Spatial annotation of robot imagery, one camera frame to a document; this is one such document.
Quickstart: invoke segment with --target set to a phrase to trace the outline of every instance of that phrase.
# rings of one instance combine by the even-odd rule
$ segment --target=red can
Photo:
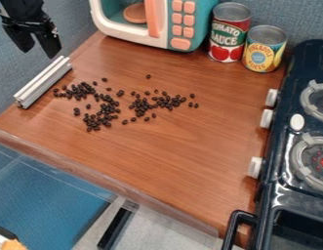
[[[243,4],[223,3],[213,10],[209,56],[219,62],[241,60],[251,12]]]

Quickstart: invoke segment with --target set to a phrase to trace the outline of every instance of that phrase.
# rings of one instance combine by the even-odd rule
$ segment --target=pink button
[[[185,27],[183,34],[187,38],[192,38],[194,36],[194,29],[192,27]]]
[[[173,38],[171,41],[171,45],[175,48],[175,49],[179,49],[179,50],[188,50],[191,46],[191,42],[187,39],[182,39],[182,38]]]
[[[191,1],[187,1],[184,3],[184,11],[188,14],[193,14],[196,10],[196,4]]]
[[[179,25],[173,26],[173,35],[182,35],[182,27]]]
[[[173,20],[173,23],[181,24],[182,23],[182,15],[179,13],[173,13],[172,20]]]
[[[175,1],[173,1],[172,5],[173,5],[173,11],[175,11],[175,12],[182,11],[182,6],[183,6],[182,1],[175,0]]]
[[[194,25],[194,16],[192,16],[192,15],[185,15],[184,16],[184,24],[186,26],[193,26]]]

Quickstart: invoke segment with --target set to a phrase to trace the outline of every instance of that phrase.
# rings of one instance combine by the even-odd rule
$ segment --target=toy microwave
[[[210,29],[218,0],[90,0],[97,28],[144,45],[190,52]]]

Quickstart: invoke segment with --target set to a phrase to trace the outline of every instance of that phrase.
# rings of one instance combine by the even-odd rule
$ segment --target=stove knob
[[[269,89],[265,99],[265,105],[274,107],[277,102],[278,90]]]
[[[273,116],[273,110],[271,109],[265,109],[262,113],[261,128],[268,129],[272,122],[272,116]]]
[[[304,126],[304,118],[302,115],[296,113],[290,120],[290,126],[294,131],[300,131]]]
[[[259,177],[260,171],[262,168],[262,158],[260,157],[252,157],[250,161],[248,176],[257,179]]]

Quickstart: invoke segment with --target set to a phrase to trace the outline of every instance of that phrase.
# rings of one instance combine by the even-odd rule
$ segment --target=black stove
[[[256,213],[234,211],[224,240],[230,250],[239,224],[252,233],[247,249],[323,249],[323,40],[298,45],[280,91],[270,90],[261,126],[270,128]]]

